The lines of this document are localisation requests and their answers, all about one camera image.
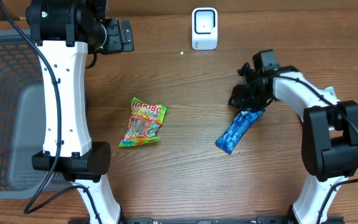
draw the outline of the wooden table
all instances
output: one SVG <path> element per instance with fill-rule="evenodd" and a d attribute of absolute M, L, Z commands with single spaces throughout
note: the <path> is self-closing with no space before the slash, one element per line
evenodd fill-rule
<path fill-rule="evenodd" d="M 285 215 L 306 177 L 300 120 L 284 102 L 274 102 L 233 154 L 217 148 L 215 140 L 238 112 L 227 105 L 242 81 L 236 70 L 258 51 L 275 49 L 279 63 L 299 68 L 318 88 L 333 86 L 340 99 L 358 102 L 358 10 L 220 14 L 213 51 L 191 49 L 190 16 L 120 19 L 132 21 L 135 52 L 100 56 L 86 71 L 86 90 L 89 131 L 93 140 L 111 144 L 109 181 L 126 216 Z M 0 22 L 1 29 L 9 24 Z M 134 96 L 170 112 L 159 142 L 118 148 Z M 39 202 L 52 194 L 44 192 Z M 88 216 L 77 192 L 23 215 L 27 202 L 0 200 L 0 223 Z M 341 188 L 329 214 L 358 223 L 358 184 Z"/>

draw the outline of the white device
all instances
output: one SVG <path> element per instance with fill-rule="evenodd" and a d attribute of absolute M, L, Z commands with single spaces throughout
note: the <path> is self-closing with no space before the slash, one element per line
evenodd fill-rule
<path fill-rule="evenodd" d="M 336 105 L 340 100 L 333 97 L 326 91 L 317 89 L 314 85 L 308 82 L 301 72 L 287 72 L 280 74 L 283 77 L 297 78 L 303 81 L 321 95 L 330 103 Z M 273 79 L 273 95 L 278 100 L 288 103 L 296 113 L 303 118 L 303 110 L 314 106 L 328 106 L 326 103 L 319 100 L 319 98 L 307 87 L 299 82 L 287 80 L 284 78 Z M 329 178 L 325 182 L 320 182 L 317 177 L 308 174 L 298 200 L 293 204 L 292 210 L 299 224 L 315 224 L 318 219 L 320 208 L 326 198 L 332 185 L 347 180 L 348 177 L 340 176 Z M 334 191 L 327 205 L 324 208 L 320 223 L 327 220 L 327 212 L 331 203 L 334 200 L 340 186 Z"/>
<path fill-rule="evenodd" d="M 85 118 L 85 61 L 88 44 L 75 42 L 74 47 L 67 47 L 64 40 L 45 40 L 37 46 L 51 65 L 58 82 L 62 107 L 62 150 L 60 157 L 71 157 L 73 152 L 86 154 L 91 149 L 91 138 Z M 56 155 L 57 114 L 56 98 L 49 71 L 40 59 L 44 78 L 44 94 L 47 127 L 45 130 L 44 152 Z M 76 180 L 73 185 L 88 188 L 103 224 L 117 224 L 120 206 L 114 199 L 106 174 L 99 182 Z M 78 189 L 89 212 L 90 224 L 99 224 L 91 206 L 89 197 L 83 189 Z"/>
<path fill-rule="evenodd" d="M 199 7 L 191 14 L 191 46 L 195 50 L 214 50 L 218 46 L 218 12 Z"/>

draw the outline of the gray basket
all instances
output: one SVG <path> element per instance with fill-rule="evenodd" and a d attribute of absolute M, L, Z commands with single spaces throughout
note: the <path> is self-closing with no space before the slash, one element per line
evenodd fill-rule
<path fill-rule="evenodd" d="M 46 172 L 33 170 L 31 157 L 42 150 L 44 137 L 38 56 L 16 31 L 0 31 L 0 198 L 27 198 L 35 193 Z M 54 174 L 45 190 L 69 185 L 61 174 Z"/>

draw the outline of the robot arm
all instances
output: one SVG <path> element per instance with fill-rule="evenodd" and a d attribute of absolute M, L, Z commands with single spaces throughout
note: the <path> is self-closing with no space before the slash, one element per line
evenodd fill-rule
<path fill-rule="evenodd" d="M 319 90 L 313 86 L 304 78 L 301 72 L 287 72 L 281 74 L 281 76 L 299 78 L 299 80 L 307 82 L 312 88 L 321 93 L 332 104 L 336 105 L 337 102 L 339 102 L 338 99 L 331 96 L 328 92 Z M 276 99 L 288 103 L 296 113 L 298 113 L 302 120 L 305 108 L 328 106 L 326 103 L 320 101 L 314 93 L 301 83 L 284 78 L 273 79 L 273 95 Z M 299 224 L 315 224 L 317 222 L 319 210 L 331 186 L 347 179 L 348 177 L 342 175 L 320 182 L 316 176 L 308 174 L 305 183 L 303 184 L 301 194 L 292 206 L 293 219 Z M 331 206 L 337 191 L 334 191 L 331 194 L 329 201 L 323 210 L 321 222 L 327 220 L 328 209 Z"/>
<path fill-rule="evenodd" d="M 62 109 L 62 146 L 54 171 L 80 188 L 90 224 L 117 224 L 121 208 L 115 201 L 107 172 L 108 142 L 91 141 L 86 123 L 84 73 L 88 54 L 134 50 L 131 23 L 105 19 L 106 0 L 33 0 L 26 11 L 31 39 L 55 74 Z M 57 153 L 57 102 L 50 72 L 40 58 L 44 78 L 46 130 L 43 151 L 32 157 L 33 168 L 51 170 Z"/>
<path fill-rule="evenodd" d="M 281 67 L 273 50 L 259 52 L 252 59 L 255 70 L 246 63 L 238 71 L 245 76 L 245 85 L 234 87 L 229 104 L 261 110 L 266 107 L 266 101 L 273 98 L 288 103 L 298 113 L 303 121 L 301 153 L 308 176 L 288 216 L 295 224 L 315 224 L 319 215 L 319 222 L 325 222 L 329 206 L 339 190 L 337 187 L 329 196 L 320 213 L 331 186 L 347 180 L 358 168 L 358 136 L 337 111 L 342 111 L 358 129 L 358 104 L 341 102 L 317 89 L 294 67 Z M 311 89 L 332 105 L 321 101 Z M 329 130 L 343 131 L 343 135 L 331 138 Z"/>

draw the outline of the snack bar wrapper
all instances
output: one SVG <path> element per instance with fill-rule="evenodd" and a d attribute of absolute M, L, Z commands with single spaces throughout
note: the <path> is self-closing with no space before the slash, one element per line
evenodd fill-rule
<path fill-rule="evenodd" d="M 216 140 L 215 145 L 231 154 L 242 136 L 265 111 L 265 109 L 261 111 L 241 111 L 224 134 Z"/>
<path fill-rule="evenodd" d="M 164 121 L 168 108 L 164 105 L 148 105 L 136 97 L 131 100 L 131 115 L 124 138 L 119 147 L 138 146 L 160 140 L 155 133 Z"/>

